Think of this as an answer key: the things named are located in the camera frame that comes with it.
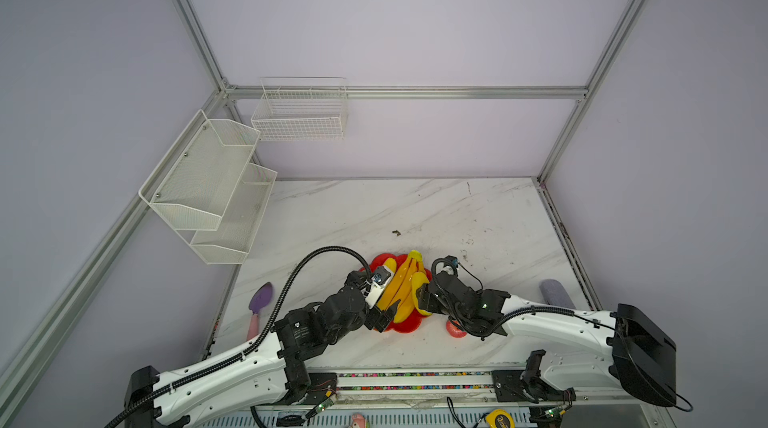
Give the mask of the red fake apple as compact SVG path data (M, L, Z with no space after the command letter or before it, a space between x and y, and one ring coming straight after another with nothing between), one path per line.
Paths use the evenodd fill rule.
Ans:
M467 336L467 332L460 328L456 323L448 320L445 324L447 333L456 339L462 339Z

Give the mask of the yellow fake banana bunch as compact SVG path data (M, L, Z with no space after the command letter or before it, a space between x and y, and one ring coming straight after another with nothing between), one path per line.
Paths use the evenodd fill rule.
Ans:
M411 251L403 262L388 258L384 266L386 268L394 267L395 271L376 307L382 312L394 308L395 311L390 324L402 324L415 312L411 301L411 278L418 271L426 273L423 256L418 251Z

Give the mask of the red flower-shaped fruit bowl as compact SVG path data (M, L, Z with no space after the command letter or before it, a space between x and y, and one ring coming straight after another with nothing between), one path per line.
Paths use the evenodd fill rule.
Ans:
M382 254L372 263L373 281L366 297L371 330L411 333L430 313L418 307L418 291L431 281L418 251L408 255Z

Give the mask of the yellow fake lemon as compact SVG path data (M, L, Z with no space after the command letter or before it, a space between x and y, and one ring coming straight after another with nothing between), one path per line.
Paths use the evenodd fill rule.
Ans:
M430 280L424 271L418 271L411 278L411 301L414 310L422 317L432 315L428 311Z

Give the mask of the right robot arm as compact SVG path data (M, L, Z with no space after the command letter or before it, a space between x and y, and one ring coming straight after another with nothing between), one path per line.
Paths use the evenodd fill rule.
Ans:
M571 399L582 389L622 389L650 405L693 412L677 391L676 343L641 309L620 304L613 311L584 311L485 286L474 289L460 279L462 267L453 256L435 260L426 283L413 288L415 308L444 315L480 340L535 338L568 345L583 357L547 367L547 351L532 351L519 375L524 399L539 403L552 393Z

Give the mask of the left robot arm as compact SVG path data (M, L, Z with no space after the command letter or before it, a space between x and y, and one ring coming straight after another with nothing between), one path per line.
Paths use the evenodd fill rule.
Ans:
M306 265L320 255L341 253L360 263L341 289L322 302L280 312ZM318 248L290 272L273 312L259 334L218 356L177 370L152 366L130 378L124 408L111 427L194 427L221 414L252 405L302 400L310 390L307 361L322 355L361 327L383 331L394 313L380 299L392 284L393 270L372 269L356 251Z

